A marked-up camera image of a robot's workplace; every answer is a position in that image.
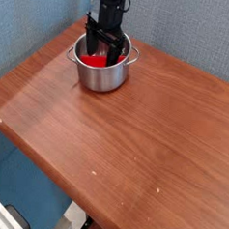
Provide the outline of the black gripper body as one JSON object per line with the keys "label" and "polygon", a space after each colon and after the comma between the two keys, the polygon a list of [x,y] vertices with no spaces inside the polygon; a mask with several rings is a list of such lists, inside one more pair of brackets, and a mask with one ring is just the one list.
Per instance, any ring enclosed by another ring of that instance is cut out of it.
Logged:
{"label": "black gripper body", "polygon": [[128,10],[125,8],[126,0],[100,0],[98,20],[94,20],[91,13],[88,13],[86,29],[89,26],[97,32],[97,37],[104,43],[113,39],[121,39],[122,18]]}

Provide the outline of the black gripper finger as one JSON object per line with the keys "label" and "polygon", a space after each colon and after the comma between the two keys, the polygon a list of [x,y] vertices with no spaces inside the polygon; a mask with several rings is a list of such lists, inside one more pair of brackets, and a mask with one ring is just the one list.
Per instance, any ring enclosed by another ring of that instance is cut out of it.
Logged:
{"label": "black gripper finger", "polygon": [[121,38],[121,39],[113,39],[109,42],[107,59],[106,59],[107,67],[117,64],[117,61],[119,60],[119,56],[121,56],[122,53],[124,41],[125,39]]}
{"label": "black gripper finger", "polygon": [[98,48],[99,39],[97,37],[96,30],[90,28],[89,26],[87,27],[86,30],[86,40],[87,40],[86,48],[87,48],[88,55],[89,56],[94,55]]}

